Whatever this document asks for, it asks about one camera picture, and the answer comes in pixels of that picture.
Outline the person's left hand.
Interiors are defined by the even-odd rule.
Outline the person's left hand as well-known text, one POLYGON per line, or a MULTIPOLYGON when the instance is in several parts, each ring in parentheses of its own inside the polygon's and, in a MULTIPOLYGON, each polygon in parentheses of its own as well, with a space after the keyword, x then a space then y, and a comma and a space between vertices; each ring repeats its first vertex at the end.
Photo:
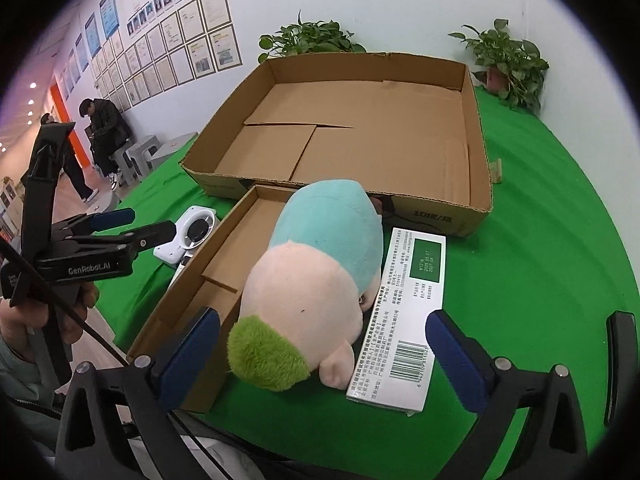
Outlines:
MULTIPOLYGON (((81 285, 74 312, 85 321, 88 310, 100 298, 99 289, 93 283, 81 285)), ((26 362, 35 362, 35 353, 29 342, 29 331, 39 330, 48 322, 49 311, 46 304, 27 299, 15 307, 7 299, 1 299, 1 336, 6 345, 26 362)))

